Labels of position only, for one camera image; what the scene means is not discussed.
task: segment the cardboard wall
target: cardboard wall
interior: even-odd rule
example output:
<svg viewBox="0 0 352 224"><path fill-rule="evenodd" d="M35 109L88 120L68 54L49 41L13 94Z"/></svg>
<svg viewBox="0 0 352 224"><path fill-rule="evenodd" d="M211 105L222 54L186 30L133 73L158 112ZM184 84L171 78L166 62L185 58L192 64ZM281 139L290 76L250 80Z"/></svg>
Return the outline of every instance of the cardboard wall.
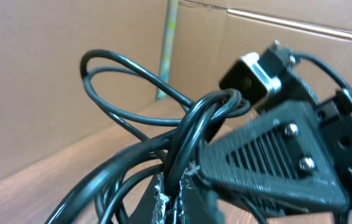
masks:
<svg viewBox="0 0 352 224"><path fill-rule="evenodd" d="M165 14L163 0L0 0L0 179L109 125L83 90L81 56L109 49L157 73ZM127 75L93 84L129 111L155 97Z"/></svg>
<svg viewBox="0 0 352 224"><path fill-rule="evenodd" d="M281 45L289 45L292 50L306 51L321 57L352 86L352 32L346 32L345 36L328 35L326 32L314 32L299 26L258 20L245 13L237 13L237 10L227 8L227 5L213 5L223 4L224 1L208 0L206 3L208 4L179 2L170 84L189 97L196 100L205 93L218 89L218 80L237 58L250 52L261 53L274 40L279 40ZM291 6L289 10L299 8ZM325 13L321 8L317 8L317 11L312 16L313 19L318 19L316 15ZM335 93L337 86L309 62L299 65L296 71L308 82L319 99L324 100ZM232 119L228 125L239 126L250 118L252 117Z"/></svg>

